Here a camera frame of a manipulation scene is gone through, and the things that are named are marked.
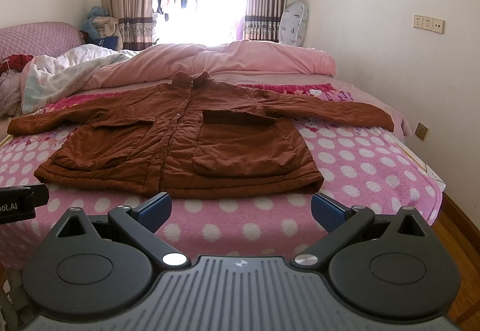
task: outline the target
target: electrical outlet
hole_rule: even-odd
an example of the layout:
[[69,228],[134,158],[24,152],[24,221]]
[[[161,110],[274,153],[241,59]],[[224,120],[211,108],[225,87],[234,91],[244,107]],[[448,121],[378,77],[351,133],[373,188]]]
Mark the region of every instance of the electrical outlet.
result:
[[432,31],[432,32],[435,32],[435,33],[443,34],[443,24],[444,24],[444,23],[445,23],[444,20],[436,20],[436,19],[433,19],[431,31]]
[[431,31],[431,18],[423,17],[422,29]]
[[423,26],[423,17],[420,15],[414,15],[413,16],[413,27],[417,29],[421,29]]
[[415,130],[415,136],[417,136],[420,140],[424,141],[427,135],[428,128],[422,124],[421,122],[417,125],[417,130]]

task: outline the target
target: wall socket panel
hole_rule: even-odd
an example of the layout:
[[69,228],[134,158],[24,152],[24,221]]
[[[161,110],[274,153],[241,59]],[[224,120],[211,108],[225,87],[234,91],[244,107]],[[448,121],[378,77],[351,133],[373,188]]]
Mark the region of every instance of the wall socket panel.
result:
[[413,27],[416,29],[429,30],[430,32],[443,34],[444,20],[438,20],[432,17],[423,17],[422,15],[413,16]]

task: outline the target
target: jacket collar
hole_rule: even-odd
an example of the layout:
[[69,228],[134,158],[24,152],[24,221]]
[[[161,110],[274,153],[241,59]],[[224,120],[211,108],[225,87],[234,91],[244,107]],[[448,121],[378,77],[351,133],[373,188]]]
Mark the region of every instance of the jacket collar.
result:
[[172,79],[172,86],[189,88],[200,88],[206,83],[210,82],[212,78],[207,71],[203,71],[200,75],[187,75],[184,72],[178,72]]

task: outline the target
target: white polka dot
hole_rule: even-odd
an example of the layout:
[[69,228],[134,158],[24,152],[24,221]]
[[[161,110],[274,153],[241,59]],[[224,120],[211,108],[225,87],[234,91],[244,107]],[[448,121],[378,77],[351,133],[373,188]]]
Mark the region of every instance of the white polka dot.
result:
[[18,152],[15,154],[14,157],[11,158],[13,162],[16,162],[17,160],[20,160],[20,158],[23,156],[23,152]]
[[377,182],[368,181],[365,183],[365,185],[374,193],[378,193],[382,189],[382,187]]
[[62,130],[57,134],[57,136],[55,137],[55,140],[65,139],[69,134],[70,132],[68,130]]
[[330,197],[330,198],[332,198],[332,199],[335,199],[334,194],[333,194],[331,191],[329,191],[329,190],[322,189],[322,193],[325,194],[327,197]]
[[414,187],[410,189],[410,198],[412,201],[418,201],[420,199],[420,193]]
[[21,144],[18,144],[18,146],[15,148],[15,151],[17,152],[23,151],[26,146],[27,146],[26,142],[22,142]]
[[219,200],[218,206],[220,206],[220,209],[222,209],[224,212],[232,213],[237,210],[239,204],[233,199],[223,199]]
[[405,164],[406,166],[409,166],[410,163],[407,159],[403,158],[402,156],[397,156],[397,160],[400,162],[400,163],[403,163]]
[[137,196],[128,197],[125,201],[123,201],[123,204],[135,209],[138,205],[140,205],[140,198]]
[[425,172],[424,169],[422,169],[422,168],[420,168],[420,167],[417,167],[417,170],[418,170],[418,172],[421,173],[423,176],[425,176],[425,177],[428,176],[428,174]]
[[43,151],[45,149],[47,149],[49,147],[49,142],[48,141],[44,141],[42,144],[40,144],[38,146],[38,150],[39,151]]
[[253,203],[261,210],[270,210],[273,208],[273,202],[268,197],[255,197]]
[[381,132],[378,128],[368,128],[368,131],[374,136],[380,136]]
[[32,226],[32,231],[34,232],[35,235],[37,235],[38,237],[42,236],[42,231],[40,230],[40,226],[37,220],[33,220],[31,223],[31,226]]
[[282,233],[285,236],[292,237],[298,230],[298,225],[294,220],[287,219],[282,221]]
[[386,179],[385,179],[385,182],[387,183],[387,185],[389,185],[390,187],[397,187],[399,184],[400,184],[400,179],[398,179],[398,177],[396,177],[395,175],[389,175]]
[[22,168],[22,171],[20,171],[20,172],[21,172],[23,175],[25,175],[25,174],[28,174],[28,173],[32,170],[32,168],[33,168],[33,165],[31,165],[31,164],[29,163],[29,164],[27,164],[26,166],[24,166],[24,167]]
[[27,151],[31,151],[31,150],[35,149],[37,147],[37,145],[38,145],[38,142],[34,141],[31,144],[27,145],[26,149],[27,149]]
[[8,179],[8,180],[5,182],[5,187],[13,186],[14,183],[15,183],[15,177],[11,177],[10,179]]
[[387,167],[395,167],[395,162],[389,157],[383,157],[380,161],[385,164]]
[[377,215],[382,214],[382,206],[380,204],[377,204],[377,203],[371,204],[370,209],[373,210]]
[[24,162],[29,162],[35,157],[35,152],[29,152],[23,157]]
[[307,248],[308,248],[308,244],[300,244],[300,245],[295,247],[295,253],[299,254],[302,251],[305,251]]
[[333,138],[333,137],[336,137],[336,136],[337,136],[337,135],[335,134],[335,132],[332,132],[332,130],[327,129],[327,128],[321,128],[318,132],[319,132],[322,136],[329,137],[329,138]]
[[356,178],[357,177],[357,171],[355,171],[349,165],[343,165],[342,167],[340,167],[340,171],[342,171],[342,174],[345,175],[348,178]]
[[177,242],[180,240],[180,227],[177,224],[168,224],[163,229],[163,234],[167,240]]
[[354,154],[350,151],[343,150],[343,151],[340,151],[339,154],[342,158],[344,158],[345,160],[348,160],[349,162],[355,160]]
[[385,148],[375,148],[377,152],[384,153],[384,154],[390,154],[390,151],[388,151]]
[[384,134],[383,134],[383,139],[384,139],[385,141],[387,141],[387,142],[392,143],[392,144],[393,144],[393,143],[396,144],[395,140],[394,140],[394,139],[392,138],[392,136],[390,136],[388,133],[384,133]]
[[320,172],[323,175],[323,179],[327,182],[332,182],[335,179],[335,174],[329,169],[320,169]]
[[332,140],[328,139],[318,139],[318,145],[326,149],[334,149],[335,144]]
[[343,186],[343,191],[347,193],[350,197],[358,197],[360,195],[358,189],[352,185]]
[[368,141],[366,139],[362,139],[361,137],[355,137],[355,141],[358,142],[361,145],[366,146],[366,147],[369,147],[371,145],[370,141]]
[[49,201],[46,207],[47,207],[47,210],[51,213],[51,212],[55,212],[59,206],[60,206],[60,199],[54,198]]
[[198,213],[202,210],[203,204],[200,200],[185,200],[183,202],[185,209],[190,213]]
[[8,170],[8,172],[11,173],[11,174],[14,174],[15,172],[17,172],[18,167],[20,167],[20,164],[15,163],[14,165],[12,165],[12,166],[10,167],[10,169]]
[[362,163],[360,164],[360,168],[367,174],[375,175],[377,173],[377,169],[373,164],[370,163]]
[[56,142],[52,149],[56,151],[57,149],[60,149],[60,147],[63,145],[63,141]]
[[428,221],[433,221],[437,218],[438,216],[438,210],[437,209],[434,209],[430,215],[430,217],[428,217]]
[[203,238],[210,243],[213,243],[220,239],[220,229],[214,224],[205,224],[202,228]]
[[332,163],[335,163],[335,158],[332,154],[330,153],[327,153],[327,152],[320,152],[318,154],[318,158],[323,161],[323,163],[328,163],[328,164],[332,164]]
[[435,197],[435,190],[431,186],[425,187],[425,191],[428,193],[430,197]]
[[95,202],[94,209],[95,209],[95,212],[101,213],[101,212],[105,212],[109,207],[110,207],[110,199],[103,197],[98,199],[97,202]]
[[312,132],[310,129],[307,128],[300,129],[299,132],[302,137],[306,139],[314,139],[315,137],[317,137],[315,132]]
[[365,149],[365,148],[360,148],[358,150],[358,153],[360,153],[363,157],[374,157],[375,156],[375,153],[373,153],[369,149]]
[[400,202],[400,200],[398,198],[392,198],[392,209],[395,213],[397,213],[400,208],[402,207],[402,203]]
[[50,152],[49,151],[43,151],[40,152],[37,156],[37,161],[38,162],[43,162],[49,158]]
[[83,200],[82,199],[76,199],[73,201],[70,205],[71,208],[83,208]]
[[349,139],[338,139],[338,142],[342,144],[344,147],[351,148],[355,146],[355,143]]
[[257,224],[254,224],[252,222],[244,224],[242,231],[243,231],[243,237],[245,237],[245,239],[250,241],[256,241],[260,239],[260,236],[262,235],[262,232],[260,231],[260,227]]
[[305,206],[307,201],[302,194],[287,194],[286,198],[294,206]]
[[379,139],[378,137],[371,137],[370,140],[372,140],[377,145],[381,145],[381,146],[385,145],[382,139]]
[[352,137],[353,133],[349,132],[348,130],[345,130],[343,128],[337,128],[337,133],[340,134],[343,137]]
[[404,174],[411,181],[416,181],[417,180],[417,177],[415,175],[413,175],[413,173],[410,172],[410,171],[405,170]]

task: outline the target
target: red cloth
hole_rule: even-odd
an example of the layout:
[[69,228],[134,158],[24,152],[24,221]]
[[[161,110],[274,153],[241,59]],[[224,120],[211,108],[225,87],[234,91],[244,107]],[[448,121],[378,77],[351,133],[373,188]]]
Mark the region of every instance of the red cloth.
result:
[[30,54],[12,54],[2,61],[0,64],[0,73],[15,69],[19,72],[23,71],[25,65],[33,59]]

